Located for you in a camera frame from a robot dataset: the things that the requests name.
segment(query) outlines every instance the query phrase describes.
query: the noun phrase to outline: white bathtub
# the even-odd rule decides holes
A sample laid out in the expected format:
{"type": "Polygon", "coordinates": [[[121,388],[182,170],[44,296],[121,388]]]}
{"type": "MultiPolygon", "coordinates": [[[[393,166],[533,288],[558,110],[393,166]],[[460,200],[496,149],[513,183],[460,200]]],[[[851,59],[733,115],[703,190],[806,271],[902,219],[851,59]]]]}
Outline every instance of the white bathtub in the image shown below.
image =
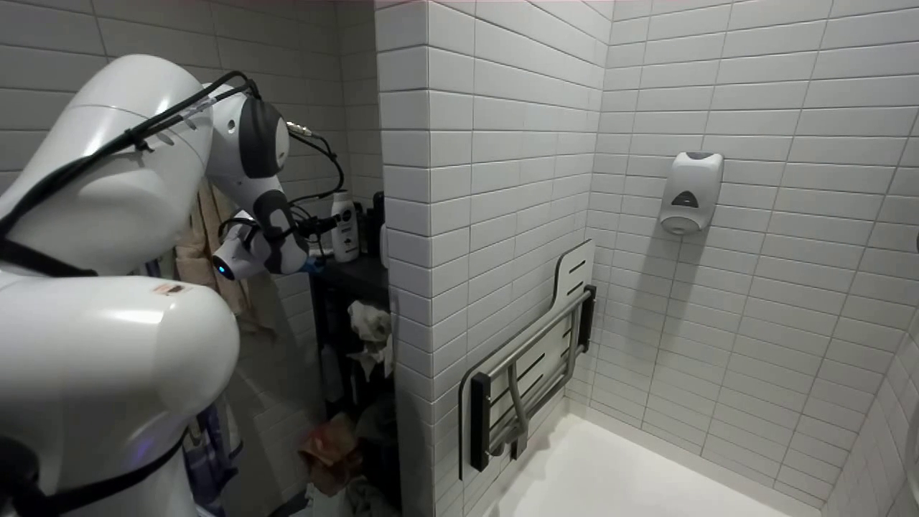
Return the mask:
{"type": "Polygon", "coordinates": [[[552,431],[552,446],[529,459],[487,517],[818,517],[815,508],[699,457],[665,452],[665,441],[651,440],[658,452],[665,452],[660,457],[631,440],[579,417],[562,417],[552,431]]]}

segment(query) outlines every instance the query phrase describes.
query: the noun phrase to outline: white subway tile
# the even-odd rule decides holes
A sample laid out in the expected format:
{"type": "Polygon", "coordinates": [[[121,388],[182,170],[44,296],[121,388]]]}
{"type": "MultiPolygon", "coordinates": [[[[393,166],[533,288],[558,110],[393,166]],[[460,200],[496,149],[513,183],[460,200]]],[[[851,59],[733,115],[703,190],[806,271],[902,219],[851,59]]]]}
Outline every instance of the white subway tile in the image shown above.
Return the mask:
{"type": "Polygon", "coordinates": [[[795,22],[769,28],[726,31],[724,55],[790,55],[812,51],[821,47],[823,22],[795,22]]]}
{"type": "Polygon", "coordinates": [[[821,19],[831,15],[832,0],[742,0],[733,9],[730,26],[750,28],[750,26],[777,26],[777,22],[798,22],[798,19],[821,19]]]}
{"type": "Polygon", "coordinates": [[[0,2],[0,44],[101,55],[104,44],[90,15],[0,2]]]}
{"type": "Polygon", "coordinates": [[[836,16],[826,22],[823,47],[878,47],[917,41],[919,9],[836,16]]]}

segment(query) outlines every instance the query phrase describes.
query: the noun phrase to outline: wall-mounted dispenser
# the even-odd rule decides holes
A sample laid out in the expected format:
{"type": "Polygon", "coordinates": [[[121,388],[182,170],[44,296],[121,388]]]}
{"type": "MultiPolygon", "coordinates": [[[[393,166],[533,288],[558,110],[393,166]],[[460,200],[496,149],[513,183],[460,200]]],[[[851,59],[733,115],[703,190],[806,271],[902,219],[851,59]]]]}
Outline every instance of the wall-mounted dispenser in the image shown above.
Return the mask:
{"type": "Polygon", "coordinates": [[[673,160],[660,203],[663,229],[687,235],[709,227],[720,192],[720,164],[719,151],[681,151],[673,160]]]}

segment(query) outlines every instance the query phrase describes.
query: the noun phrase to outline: white tile wall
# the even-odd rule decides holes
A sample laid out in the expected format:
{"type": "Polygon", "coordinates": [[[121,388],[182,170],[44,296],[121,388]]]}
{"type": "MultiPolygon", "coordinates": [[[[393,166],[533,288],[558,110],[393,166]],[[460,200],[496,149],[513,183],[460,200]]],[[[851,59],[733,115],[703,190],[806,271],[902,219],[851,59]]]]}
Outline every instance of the white tile wall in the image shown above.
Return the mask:
{"type": "Polygon", "coordinates": [[[917,16],[917,0],[615,2],[578,401],[826,502],[917,309],[917,16]],[[655,213],[699,146],[726,156],[720,203],[676,238],[655,213]]]}
{"type": "Polygon", "coordinates": [[[518,470],[457,479],[457,385],[586,235],[609,16],[609,0],[375,2],[407,515],[486,515],[518,470]]]}
{"type": "MultiPolygon", "coordinates": [[[[917,467],[907,457],[911,431],[919,417],[919,342],[917,321],[902,342],[877,398],[871,401],[861,433],[845,463],[845,470],[823,508],[826,517],[911,517],[919,512],[904,470],[917,467]]],[[[815,457],[842,463],[842,457],[823,457],[818,441],[806,441],[815,457]]]]}

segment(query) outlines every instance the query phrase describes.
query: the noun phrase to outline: bottle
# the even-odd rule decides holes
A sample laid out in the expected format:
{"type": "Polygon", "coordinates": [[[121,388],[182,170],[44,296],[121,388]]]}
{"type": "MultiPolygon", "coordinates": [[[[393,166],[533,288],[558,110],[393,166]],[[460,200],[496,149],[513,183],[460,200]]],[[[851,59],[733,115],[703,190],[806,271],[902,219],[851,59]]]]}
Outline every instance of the bottle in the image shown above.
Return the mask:
{"type": "Polygon", "coordinates": [[[352,199],[350,192],[335,192],[334,196],[334,210],[329,210],[335,222],[335,229],[334,229],[334,253],[335,253],[335,262],[352,262],[360,255],[360,235],[355,235],[355,207],[352,207],[352,199]]]}

